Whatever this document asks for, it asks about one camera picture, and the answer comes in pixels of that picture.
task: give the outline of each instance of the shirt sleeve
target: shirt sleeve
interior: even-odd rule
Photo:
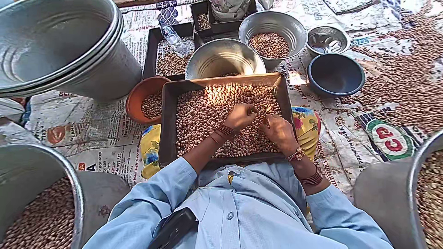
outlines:
[[[182,157],[135,185],[83,249],[146,249],[160,220],[185,199],[197,174]]]
[[[377,223],[333,185],[307,196],[307,202],[320,235],[349,249],[393,249]]]

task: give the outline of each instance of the yellow floral cloth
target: yellow floral cloth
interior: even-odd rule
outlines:
[[[297,141],[312,161],[314,160],[315,150],[320,139],[320,117],[316,112],[308,108],[293,106],[291,109]]]
[[[144,168],[141,176],[149,179],[160,170],[159,167],[159,144],[161,124],[149,126],[140,140],[140,151],[142,153]]]

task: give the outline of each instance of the light blue shirt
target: light blue shirt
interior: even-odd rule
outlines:
[[[231,184],[228,174],[234,175]],[[84,249],[146,249],[165,219],[189,207],[198,229],[176,248],[392,249],[385,233],[334,186],[305,196],[288,162],[225,166],[197,179],[182,157],[133,187]],[[187,197],[188,191],[196,188]],[[316,232],[304,212],[310,207]]]

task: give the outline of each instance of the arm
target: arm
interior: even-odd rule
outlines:
[[[269,128],[262,129],[282,153],[288,157],[299,147],[292,125],[283,118],[268,115]],[[316,166],[304,156],[293,160],[294,173],[307,178]],[[392,249],[388,238],[377,223],[364,211],[354,207],[348,198],[323,177],[317,185],[304,185],[312,219],[320,235],[345,244],[349,249]]]
[[[236,105],[225,125],[243,129],[255,118],[253,105]],[[109,221],[101,227],[84,249],[131,248],[146,249],[153,239],[160,220],[170,215],[185,199],[197,174],[211,156],[226,142],[226,138],[213,134],[216,143],[206,138],[183,157],[157,172],[148,181],[135,185],[113,208]]]
[[[231,113],[226,118],[224,125],[240,131],[244,129],[246,126],[250,125],[254,118],[257,116],[258,111],[251,104],[243,104],[243,105],[235,105],[231,110]],[[211,156],[220,148],[227,140],[227,137],[222,137],[217,133],[212,133],[211,136],[214,136],[215,140],[219,143],[216,143],[210,137],[207,137],[197,146],[192,148],[188,153],[186,153],[183,158],[189,162],[190,165],[195,169],[197,174],[205,167],[205,165],[211,159]]]

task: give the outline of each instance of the blue bowl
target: blue bowl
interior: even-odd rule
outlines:
[[[344,97],[358,92],[365,73],[353,59],[342,54],[315,57],[307,69],[309,87],[323,97]]]

